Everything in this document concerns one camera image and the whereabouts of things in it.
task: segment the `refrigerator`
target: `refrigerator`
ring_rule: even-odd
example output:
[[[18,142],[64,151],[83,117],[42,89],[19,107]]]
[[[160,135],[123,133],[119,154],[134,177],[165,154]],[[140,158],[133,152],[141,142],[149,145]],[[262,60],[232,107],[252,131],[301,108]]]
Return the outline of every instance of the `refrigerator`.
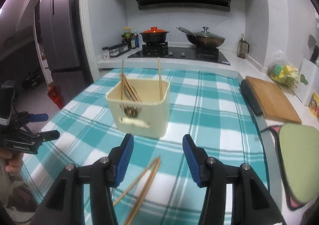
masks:
[[[93,82],[83,44],[79,0],[42,0],[40,29],[53,84],[66,105]]]

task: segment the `hand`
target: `hand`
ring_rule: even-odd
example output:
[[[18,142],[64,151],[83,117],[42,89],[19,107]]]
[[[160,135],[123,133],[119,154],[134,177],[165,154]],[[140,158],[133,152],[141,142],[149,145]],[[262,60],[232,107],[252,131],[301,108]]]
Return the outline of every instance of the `hand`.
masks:
[[[15,175],[20,172],[23,165],[23,153],[12,151],[7,148],[0,148],[0,157],[8,159],[9,161],[9,165],[5,168],[5,171],[11,175]]]

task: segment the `tablecloth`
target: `tablecloth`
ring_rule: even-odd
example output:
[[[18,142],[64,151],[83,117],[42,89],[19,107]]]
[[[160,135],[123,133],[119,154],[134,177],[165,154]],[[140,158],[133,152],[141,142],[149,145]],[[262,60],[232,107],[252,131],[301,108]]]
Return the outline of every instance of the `tablecloth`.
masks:
[[[41,202],[63,167],[92,164],[120,145],[124,133],[117,130],[105,94],[120,80],[113,69],[69,102],[42,131],[57,129],[60,139],[44,143],[37,155],[24,156],[22,169],[35,198]],[[156,69],[125,69],[128,78],[158,79]],[[170,82],[170,120],[159,139],[134,136],[134,151],[117,198],[155,157],[161,165],[133,224],[197,224],[205,188],[193,182],[183,155],[182,138],[190,134],[197,146],[224,164],[251,164],[266,186],[267,164],[254,117],[240,94],[236,78],[201,71],[162,70]],[[115,207],[119,224],[131,210],[148,173]],[[89,186],[85,185],[86,224],[90,216]],[[231,185],[227,186],[225,224],[232,212]]]

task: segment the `chopstick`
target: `chopstick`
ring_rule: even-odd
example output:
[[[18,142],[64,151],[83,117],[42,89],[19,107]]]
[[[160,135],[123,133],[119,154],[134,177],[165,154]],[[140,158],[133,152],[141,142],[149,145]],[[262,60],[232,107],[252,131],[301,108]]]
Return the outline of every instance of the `chopstick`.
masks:
[[[123,68],[124,68],[124,60],[122,60],[122,71],[121,71],[121,100],[123,100],[123,89],[124,89],[124,84],[123,84]]]
[[[160,58],[157,58],[157,66],[159,68],[159,97],[161,101],[163,100],[163,88],[162,88],[162,74],[160,71]]]
[[[136,214],[138,213],[139,209],[141,208],[142,204],[143,204],[143,201],[148,193],[148,190],[150,189],[151,187],[151,184],[156,176],[156,173],[157,173],[157,170],[160,166],[160,160],[158,160],[156,162],[156,165],[153,167],[144,187],[143,187],[143,190],[141,191],[140,195],[138,196],[138,199],[136,201],[136,203],[134,204],[133,206],[133,209],[131,210],[129,216],[127,217],[124,225],[130,225],[132,223],[132,221],[134,220]]]
[[[122,198],[127,195],[127,193],[138,183],[139,180],[141,180],[142,176],[155,164],[159,161],[160,158],[154,158],[151,163],[148,164],[148,166],[143,170],[142,173],[138,175],[138,177],[129,185],[129,187],[115,200],[113,205],[115,206]]]
[[[135,92],[135,90],[133,89],[129,81],[127,80],[125,74],[121,74],[121,79],[123,80],[124,86],[126,87],[129,94],[132,96],[133,100],[140,102],[141,101],[140,97],[137,95],[137,93]]]

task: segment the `gas stove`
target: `gas stove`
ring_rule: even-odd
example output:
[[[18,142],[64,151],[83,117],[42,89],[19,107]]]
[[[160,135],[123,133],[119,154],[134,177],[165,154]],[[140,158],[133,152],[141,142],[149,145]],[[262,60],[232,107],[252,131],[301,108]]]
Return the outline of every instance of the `gas stove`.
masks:
[[[217,48],[208,49],[198,46],[196,48],[169,47],[167,42],[161,44],[144,44],[142,50],[128,56],[128,58],[141,57],[190,59],[230,65],[226,57]]]

